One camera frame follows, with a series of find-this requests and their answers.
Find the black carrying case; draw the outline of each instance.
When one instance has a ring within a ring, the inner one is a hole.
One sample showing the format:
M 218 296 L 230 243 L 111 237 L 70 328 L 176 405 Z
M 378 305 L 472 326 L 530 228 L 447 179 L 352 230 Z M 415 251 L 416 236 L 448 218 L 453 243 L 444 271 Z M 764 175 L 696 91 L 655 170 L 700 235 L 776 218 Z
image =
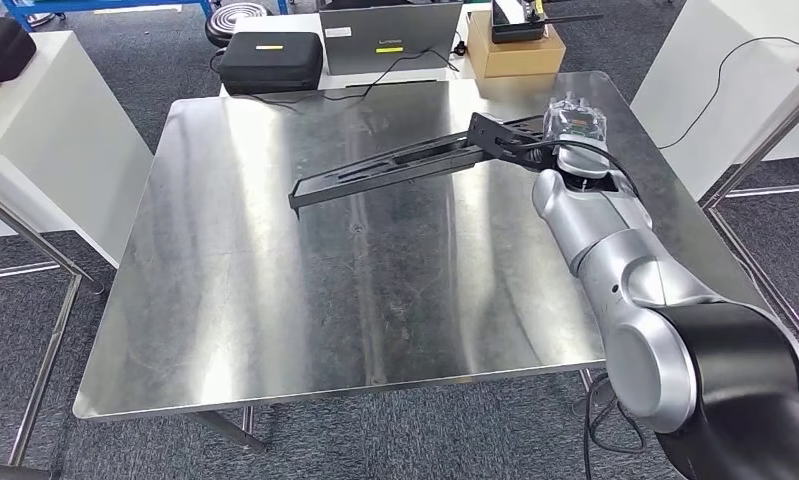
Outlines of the black carrying case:
M 0 18 L 0 82 L 18 77 L 36 51 L 31 35 L 16 20 Z
M 322 42 L 313 32 L 236 33 L 217 70 L 229 95 L 316 90 Z

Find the white desk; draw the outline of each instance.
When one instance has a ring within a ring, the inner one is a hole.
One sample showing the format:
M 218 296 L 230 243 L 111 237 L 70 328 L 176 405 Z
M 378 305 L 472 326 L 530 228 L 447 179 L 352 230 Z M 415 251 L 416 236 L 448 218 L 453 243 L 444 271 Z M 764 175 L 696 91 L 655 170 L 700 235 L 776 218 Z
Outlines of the white desk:
M 74 33 L 32 37 L 31 63 L 0 86 L 0 201 L 37 231 L 77 231 L 117 265 L 152 153 Z M 0 236 L 14 233 L 0 222 Z
M 799 0 L 689 0 L 655 59 L 632 111 L 659 146 L 676 140 L 714 92 L 723 57 L 754 37 L 799 41 Z M 726 62 L 717 98 L 679 144 L 662 150 L 694 198 L 745 158 L 760 129 L 799 86 L 799 47 L 758 41 Z M 799 157 L 799 125 L 767 159 Z
M 458 34 L 460 34 L 460 38 L 463 38 L 464 41 L 467 40 L 467 14 L 477 10 L 490 10 L 490 4 L 468 3 L 461 8 L 461 16 L 458 19 L 458 33 L 455 34 L 453 46 L 458 43 Z M 314 32 L 319 35 L 323 45 L 325 44 L 318 13 L 241 18 L 234 26 L 234 33 L 237 32 Z M 469 59 L 466 56 L 459 57 L 457 55 L 452 55 L 449 57 L 449 62 L 458 69 L 457 72 L 445 66 L 443 68 L 424 70 L 400 70 L 388 73 L 379 83 L 421 80 L 448 81 L 462 78 L 475 78 L 473 67 L 470 65 Z M 320 90 L 326 90 L 331 88 L 344 88 L 349 85 L 367 85 L 376 81 L 382 73 L 383 72 L 357 75 L 330 75 L 328 73 L 328 61 L 323 61 L 319 88 Z M 224 87 L 220 95 L 227 95 Z

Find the silver laptop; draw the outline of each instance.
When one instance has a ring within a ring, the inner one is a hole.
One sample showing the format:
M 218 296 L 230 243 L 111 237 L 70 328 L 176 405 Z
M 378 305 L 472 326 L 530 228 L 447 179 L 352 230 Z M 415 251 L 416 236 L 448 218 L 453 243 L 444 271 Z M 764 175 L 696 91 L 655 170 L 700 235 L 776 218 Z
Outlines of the silver laptop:
M 332 7 L 328 4 L 320 10 L 328 71 L 384 72 L 396 59 L 426 49 L 448 59 L 461 5 L 458 1 L 326 10 Z M 443 58 L 428 52 L 398 62 L 391 71 L 441 68 L 446 66 Z

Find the floor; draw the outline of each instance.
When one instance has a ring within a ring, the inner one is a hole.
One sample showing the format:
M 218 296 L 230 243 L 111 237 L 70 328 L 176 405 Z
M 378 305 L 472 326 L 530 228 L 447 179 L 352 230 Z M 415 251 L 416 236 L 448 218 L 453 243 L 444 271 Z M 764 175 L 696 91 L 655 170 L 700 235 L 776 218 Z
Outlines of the floor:
M 548 10 L 606 13 L 599 22 L 561 25 L 569 47 L 564 68 L 604 70 L 631 99 L 680 7 L 664 0 L 574 0 Z M 309 8 L 297 2 L 298 11 Z M 198 9 L 185 6 L 180 13 L 72 13 L 46 29 L 75 30 L 154 149 L 172 101 L 218 92 L 219 81 L 207 70 L 215 48 L 204 38 L 202 21 Z M 766 164 L 746 183 L 799 183 L 799 159 Z M 799 310 L 799 194 L 731 200 L 721 211 Z M 113 269 L 74 233 L 48 238 L 112 281 Z M 0 267 L 37 258 L 18 238 L 0 238 Z M 13 442 L 66 283 L 57 272 L 0 280 L 0 461 Z M 573 373 L 262 407 L 255 431 L 271 445 L 265 454 L 245 453 L 179 417 L 79 421 L 70 409 L 103 309 L 103 297 L 81 292 L 26 465 L 85 480 L 583 476 L 581 420 L 571 411 L 583 388 Z M 237 418 L 239 412 L 225 414 Z M 622 422 L 611 422 L 605 435 L 632 441 Z M 654 437 L 648 441 L 640 456 L 594 448 L 594 478 L 677 478 Z

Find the blue shelf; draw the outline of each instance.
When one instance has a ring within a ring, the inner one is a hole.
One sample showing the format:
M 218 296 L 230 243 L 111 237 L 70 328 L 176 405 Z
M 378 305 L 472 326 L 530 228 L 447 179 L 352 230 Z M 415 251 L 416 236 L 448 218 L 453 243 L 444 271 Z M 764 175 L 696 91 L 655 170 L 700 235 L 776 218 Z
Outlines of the blue shelf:
M 205 17 L 210 18 L 213 8 L 209 0 L 47 0 L 30 5 L 17 5 L 14 0 L 2 0 L 7 11 L 27 31 L 32 31 L 28 24 L 27 15 L 34 13 L 64 13 L 85 12 L 88 10 L 103 10 L 106 8 L 131 8 L 153 5 L 180 5 L 198 3 L 205 12 Z M 281 15 L 287 14 L 287 0 L 278 0 L 278 10 Z

